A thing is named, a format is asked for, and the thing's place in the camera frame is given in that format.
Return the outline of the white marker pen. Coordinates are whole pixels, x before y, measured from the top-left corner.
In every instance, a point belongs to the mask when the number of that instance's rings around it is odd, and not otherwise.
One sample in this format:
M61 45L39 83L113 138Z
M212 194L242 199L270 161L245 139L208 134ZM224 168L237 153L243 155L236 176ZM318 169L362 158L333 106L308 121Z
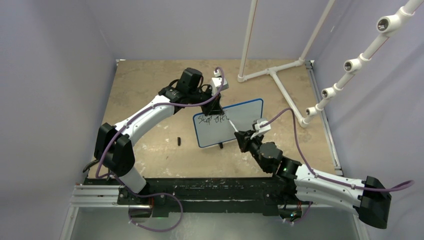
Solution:
M228 122L230 123L231 127L233 128L234 132L238 132L236 126L234 125L234 123L229 119Z

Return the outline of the blue framed whiteboard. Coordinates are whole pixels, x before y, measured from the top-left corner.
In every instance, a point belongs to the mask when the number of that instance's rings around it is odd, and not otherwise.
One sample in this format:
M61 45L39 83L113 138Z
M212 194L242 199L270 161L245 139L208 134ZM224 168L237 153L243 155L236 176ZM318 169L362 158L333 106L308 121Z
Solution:
M197 113L193 116L194 130L199 148L235 140L234 132L252 130L253 122L263 117L264 100L256 98L223 108L222 115Z

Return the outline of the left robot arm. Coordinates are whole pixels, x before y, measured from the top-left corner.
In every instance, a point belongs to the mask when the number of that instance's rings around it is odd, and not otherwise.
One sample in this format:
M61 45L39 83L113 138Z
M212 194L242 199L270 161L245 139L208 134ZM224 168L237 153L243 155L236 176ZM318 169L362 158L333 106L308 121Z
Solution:
M221 92L228 88L228 83L221 67L216 67L213 74L214 79L205 84L203 74L188 67L180 78L163 87L153 100L132 116L99 127L93 153L98 167L106 167L126 186L130 190L130 199L136 204L146 203L149 191L147 181L135 167L134 145L149 130L181 109L201 107L206 116L222 115Z

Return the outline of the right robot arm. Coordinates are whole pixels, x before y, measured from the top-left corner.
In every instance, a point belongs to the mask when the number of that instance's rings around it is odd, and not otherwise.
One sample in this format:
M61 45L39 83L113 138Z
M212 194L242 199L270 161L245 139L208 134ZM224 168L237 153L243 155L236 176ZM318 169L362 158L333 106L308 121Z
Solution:
M288 204L296 200L340 208L358 216L363 223L386 229L392 196L381 181L345 178L318 170L283 155L274 142L263 142L253 130L236 131L234 136L242 153L250 153L263 172L281 181L280 196Z

